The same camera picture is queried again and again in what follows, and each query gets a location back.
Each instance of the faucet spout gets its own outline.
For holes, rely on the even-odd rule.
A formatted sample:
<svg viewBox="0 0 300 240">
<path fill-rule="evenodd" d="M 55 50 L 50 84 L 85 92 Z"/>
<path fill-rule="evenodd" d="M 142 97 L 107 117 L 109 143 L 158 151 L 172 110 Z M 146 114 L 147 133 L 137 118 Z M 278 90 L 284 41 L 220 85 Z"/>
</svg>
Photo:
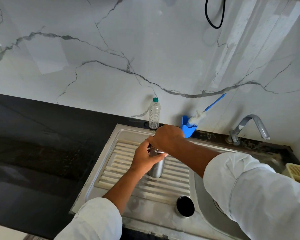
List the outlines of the faucet spout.
<svg viewBox="0 0 300 240">
<path fill-rule="evenodd" d="M 239 125 L 234 129 L 229 132 L 230 136 L 227 139 L 227 142 L 233 143 L 233 145 L 238 146 L 240 145 L 240 141 L 238 138 L 238 134 L 241 132 L 241 130 L 244 128 L 244 126 L 251 120 L 256 123 L 256 127 L 258 128 L 261 137 L 266 140 L 270 140 L 270 135 L 261 121 L 260 117 L 255 115 L 255 114 L 250 114 L 247 115 L 246 117 L 243 118 L 243 120 L 239 123 Z"/>
</svg>

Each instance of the person's left hand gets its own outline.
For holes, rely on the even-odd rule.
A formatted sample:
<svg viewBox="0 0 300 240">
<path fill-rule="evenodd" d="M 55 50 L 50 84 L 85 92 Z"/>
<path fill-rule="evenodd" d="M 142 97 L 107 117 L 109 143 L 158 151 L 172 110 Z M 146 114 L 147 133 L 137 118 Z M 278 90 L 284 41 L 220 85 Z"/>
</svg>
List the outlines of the person's left hand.
<svg viewBox="0 0 300 240">
<path fill-rule="evenodd" d="M 148 139 L 146 139 L 136 149 L 131 167 L 129 169 L 130 171 L 135 171 L 139 173 L 140 178 L 142 178 L 146 173 L 148 173 L 154 164 L 160 162 L 166 156 L 168 156 L 167 153 L 161 153 L 157 156 L 150 157 L 148 153 L 148 145 L 149 141 Z"/>
</svg>

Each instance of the countertop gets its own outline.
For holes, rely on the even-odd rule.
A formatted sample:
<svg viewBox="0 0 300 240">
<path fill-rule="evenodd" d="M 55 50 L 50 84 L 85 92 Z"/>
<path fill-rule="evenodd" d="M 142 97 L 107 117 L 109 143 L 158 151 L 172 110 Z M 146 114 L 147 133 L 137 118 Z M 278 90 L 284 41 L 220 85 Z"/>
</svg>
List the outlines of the countertop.
<svg viewBox="0 0 300 240">
<path fill-rule="evenodd" d="M 117 124 L 149 129 L 139 119 L 0 94 L 0 225 L 53 239 L 71 222 L 69 210 Z M 227 136 L 192 137 L 226 144 Z M 300 164 L 288 146 L 243 138 L 240 147 Z M 124 228 L 122 239 L 160 238 Z"/>
</svg>

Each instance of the blue container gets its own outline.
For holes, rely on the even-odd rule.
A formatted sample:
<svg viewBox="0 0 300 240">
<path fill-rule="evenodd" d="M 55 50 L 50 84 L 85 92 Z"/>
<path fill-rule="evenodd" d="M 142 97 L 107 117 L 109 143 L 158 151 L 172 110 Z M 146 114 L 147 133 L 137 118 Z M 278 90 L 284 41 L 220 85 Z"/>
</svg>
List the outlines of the blue container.
<svg viewBox="0 0 300 240">
<path fill-rule="evenodd" d="M 184 115 L 182 117 L 182 124 L 181 124 L 180 128 L 182 129 L 185 138 L 189 138 L 193 134 L 193 132 L 198 128 L 197 125 L 192 126 L 191 128 L 189 128 L 187 126 L 188 121 L 189 121 L 188 116 Z"/>
</svg>

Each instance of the ribbed drainboard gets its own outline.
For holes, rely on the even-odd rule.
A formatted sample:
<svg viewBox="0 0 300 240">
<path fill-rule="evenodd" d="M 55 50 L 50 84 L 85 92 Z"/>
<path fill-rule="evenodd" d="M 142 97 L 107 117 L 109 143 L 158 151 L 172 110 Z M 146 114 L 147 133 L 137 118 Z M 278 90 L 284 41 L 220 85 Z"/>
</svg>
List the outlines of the ribbed drainboard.
<svg viewBox="0 0 300 240">
<path fill-rule="evenodd" d="M 131 166 L 137 143 L 118 140 L 109 161 L 103 168 L 95 187 L 109 190 Z M 190 197 L 189 168 L 173 157 L 166 157 L 160 178 L 144 175 L 132 195 L 166 204 L 175 204 L 178 197 Z"/>
</svg>

